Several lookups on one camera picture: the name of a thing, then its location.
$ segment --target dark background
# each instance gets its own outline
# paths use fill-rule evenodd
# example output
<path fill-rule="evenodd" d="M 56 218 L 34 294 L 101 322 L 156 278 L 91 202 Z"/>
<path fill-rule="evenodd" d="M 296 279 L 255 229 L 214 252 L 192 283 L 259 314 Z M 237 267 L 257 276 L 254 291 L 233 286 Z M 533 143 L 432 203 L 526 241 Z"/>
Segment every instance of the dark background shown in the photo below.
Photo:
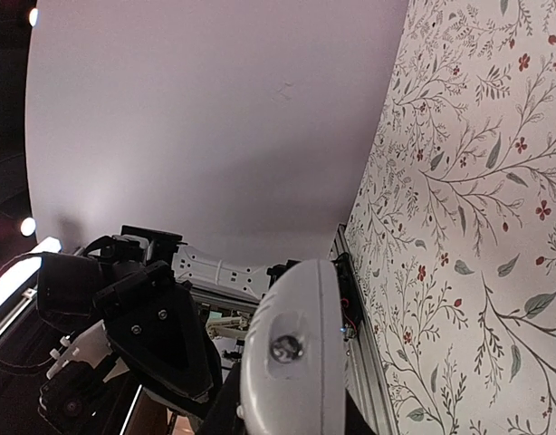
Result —
<path fill-rule="evenodd" d="M 32 249 L 20 223 L 31 216 L 24 157 L 24 94 L 35 0 L 0 0 L 0 266 Z"/>

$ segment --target metal screw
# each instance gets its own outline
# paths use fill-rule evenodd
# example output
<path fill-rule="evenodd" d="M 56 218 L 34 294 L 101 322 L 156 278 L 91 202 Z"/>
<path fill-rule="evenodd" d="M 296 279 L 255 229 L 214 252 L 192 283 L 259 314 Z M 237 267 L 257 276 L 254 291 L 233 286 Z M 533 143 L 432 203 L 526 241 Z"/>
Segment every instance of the metal screw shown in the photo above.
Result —
<path fill-rule="evenodd" d="M 303 355 L 302 345 L 291 335 L 283 335 L 271 345 L 272 357 L 281 364 L 289 364 Z"/>

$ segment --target bright light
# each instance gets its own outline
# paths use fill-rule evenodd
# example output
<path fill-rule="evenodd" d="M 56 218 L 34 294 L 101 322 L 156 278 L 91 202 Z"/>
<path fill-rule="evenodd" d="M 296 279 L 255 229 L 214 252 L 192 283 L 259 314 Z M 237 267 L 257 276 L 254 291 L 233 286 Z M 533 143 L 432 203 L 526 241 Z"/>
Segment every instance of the bright light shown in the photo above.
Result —
<path fill-rule="evenodd" d="M 36 26 L 36 22 L 39 19 L 39 10 L 34 7 L 33 9 L 31 9 L 31 12 L 28 15 L 28 22 L 30 23 L 31 27 L 35 27 Z"/>
<path fill-rule="evenodd" d="M 61 242 L 47 237 L 31 252 L 60 252 Z M 40 258 L 28 258 L 16 263 L 0 277 L 0 305 L 41 267 Z"/>
<path fill-rule="evenodd" d="M 36 220 L 32 217 L 26 218 L 21 224 L 21 234 L 25 237 L 32 236 L 36 230 Z"/>

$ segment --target green leaf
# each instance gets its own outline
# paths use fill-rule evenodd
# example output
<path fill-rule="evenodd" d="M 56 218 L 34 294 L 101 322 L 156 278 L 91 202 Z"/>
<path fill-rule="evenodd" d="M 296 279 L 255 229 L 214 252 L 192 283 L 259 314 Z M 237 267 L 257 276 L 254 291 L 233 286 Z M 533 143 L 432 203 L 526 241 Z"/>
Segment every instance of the green leaf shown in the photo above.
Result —
<path fill-rule="evenodd" d="M 497 158 L 499 157 L 499 149 L 502 147 L 502 135 L 499 135 L 497 142 L 495 143 L 492 151 L 489 153 L 489 157 L 487 158 L 487 162 L 485 163 L 485 167 L 488 169 L 492 169 L 497 163 Z"/>
<path fill-rule="evenodd" d="M 471 270 L 463 260 L 455 261 L 455 271 L 460 275 L 471 275 L 474 274 L 475 271 Z"/>
<path fill-rule="evenodd" d="M 533 319 L 533 317 L 545 310 L 555 297 L 556 292 L 550 294 L 543 293 L 528 299 L 528 302 L 525 303 L 525 307 L 523 308 L 526 317 L 528 319 Z"/>
<path fill-rule="evenodd" d="M 518 254 L 517 256 L 515 256 L 514 258 L 512 258 L 510 261 L 508 261 L 507 263 L 505 263 L 504 265 L 501 265 L 497 268 L 497 275 L 500 278 L 503 278 L 505 276 L 508 276 L 512 271 L 513 268 L 515 267 L 515 263 L 517 262 L 517 259 L 520 257 L 520 255 Z"/>
<path fill-rule="evenodd" d="M 521 368 L 522 356 L 520 355 L 520 350 L 515 344 L 512 344 L 512 377 L 510 378 L 510 382 Z"/>
<path fill-rule="evenodd" d="M 441 151 L 440 154 L 437 154 L 432 160 L 431 160 L 431 170 L 435 170 L 437 169 L 437 166 L 439 166 L 439 163 L 441 162 L 441 159 L 443 158 L 443 155 L 445 154 L 444 151 Z"/>
<path fill-rule="evenodd" d="M 404 362 L 407 362 L 407 361 L 408 361 L 407 356 L 405 355 L 405 353 L 403 352 L 402 349 L 399 349 L 399 350 L 397 351 L 397 355 L 398 355 L 398 357 L 399 357 L 401 360 L 403 360 Z"/>
<path fill-rule="evenodd" d="M 425 418 L 425 410 L 423 408 L 417 408 L 407 414 L 407 417 L 409 417 L 412 421 L 423 421 Z"/>
<path fill-rule="evenodd" d="M 502 15 L 505 15 L 505 11 L 507 11 L 507 3 L 508 0 L 500 0 L 499 7 L 502 9 Z"/>
<path fill-rule="evenodd" d="M 431 373 L 431 390 L 433 392 L 437 391 L 437 369 L 439 368 L 439 366 L 437 366 L 433 372 Z"/>
<path fill-rule="evenodd" d="M 465 211 L 461 206 L 459 206 L 457 209 L 459 210 L 459 217 L 461 218 L 461 227 L 463 228 L 463 235 L 465 235 L 465 228 L 467 227 L 467 222 L 465 221 Z"/>
<path fill-rule="evenodd" d="M 525 186 L 526 188 L 528 187 L 528 185 L 525 184 L 525 181 L 523 181 L 523 179 L 520 176 L 515 175 L 513 172 L 508 172 L 505 177 L 507 179 L 510 179 L 514 183 L 521 184 L 522 186 Z"/>

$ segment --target floral wallpaper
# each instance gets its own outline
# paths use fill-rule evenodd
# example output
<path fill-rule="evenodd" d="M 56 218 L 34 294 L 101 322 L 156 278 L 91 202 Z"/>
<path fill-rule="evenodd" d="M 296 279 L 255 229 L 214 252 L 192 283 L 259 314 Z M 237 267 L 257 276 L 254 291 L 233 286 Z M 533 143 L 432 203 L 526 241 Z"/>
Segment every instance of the floral wallpaper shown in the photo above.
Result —
<path fill-rule="evenodd" d="M 411 0 L 346 237 L 403 434 L 556 434 L 556 0 Z"/>

